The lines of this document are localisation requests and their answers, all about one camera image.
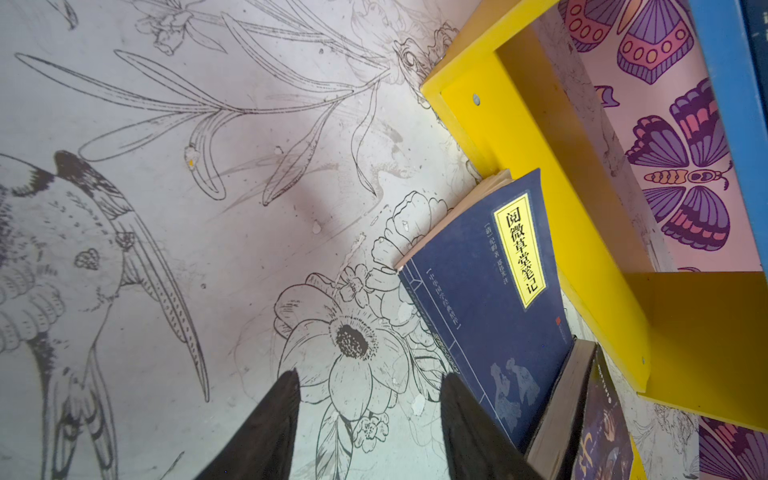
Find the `black wolf cover book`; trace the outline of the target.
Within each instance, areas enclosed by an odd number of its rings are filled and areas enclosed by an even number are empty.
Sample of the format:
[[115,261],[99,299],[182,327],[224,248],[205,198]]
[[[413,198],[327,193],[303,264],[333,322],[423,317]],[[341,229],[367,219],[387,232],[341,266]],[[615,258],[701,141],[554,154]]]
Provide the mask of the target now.
[[570,479],[596,343],[576,339],[526,452],[543,479]]

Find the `blue book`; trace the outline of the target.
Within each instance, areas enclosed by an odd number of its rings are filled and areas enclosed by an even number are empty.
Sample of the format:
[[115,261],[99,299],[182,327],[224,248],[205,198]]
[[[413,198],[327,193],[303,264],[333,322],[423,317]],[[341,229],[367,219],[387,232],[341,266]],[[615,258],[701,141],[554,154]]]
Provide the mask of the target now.
[[457,373],[524,451],[573,344],[541,172],[503,171],[475,192],[397,271]]

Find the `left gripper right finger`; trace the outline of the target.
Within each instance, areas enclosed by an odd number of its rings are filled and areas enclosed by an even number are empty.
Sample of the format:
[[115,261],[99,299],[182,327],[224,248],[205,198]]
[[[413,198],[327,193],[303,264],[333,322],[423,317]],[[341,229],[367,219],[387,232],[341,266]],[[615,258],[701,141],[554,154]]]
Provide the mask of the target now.
[[452,480],[541,477],[496,426],[459,375],[450,373],[442,378],[440,408]]

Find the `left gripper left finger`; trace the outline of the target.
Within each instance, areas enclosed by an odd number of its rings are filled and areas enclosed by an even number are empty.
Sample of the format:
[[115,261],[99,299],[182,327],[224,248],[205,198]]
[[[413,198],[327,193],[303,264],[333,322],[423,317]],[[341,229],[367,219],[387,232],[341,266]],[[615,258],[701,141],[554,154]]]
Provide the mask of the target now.
[[299,375],[296,370],[289,370],[279,376],[228,443],[196,478],[289,478],[299,409]]

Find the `dark illustrated cover book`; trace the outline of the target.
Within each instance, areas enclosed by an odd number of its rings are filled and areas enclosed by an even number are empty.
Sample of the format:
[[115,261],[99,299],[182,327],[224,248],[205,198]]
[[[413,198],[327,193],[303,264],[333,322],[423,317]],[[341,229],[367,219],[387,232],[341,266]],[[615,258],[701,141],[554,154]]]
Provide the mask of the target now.
[[597,345],[587,378],[581,428],[571,479],[631,478],[634,453],[621,402],[602,348]]

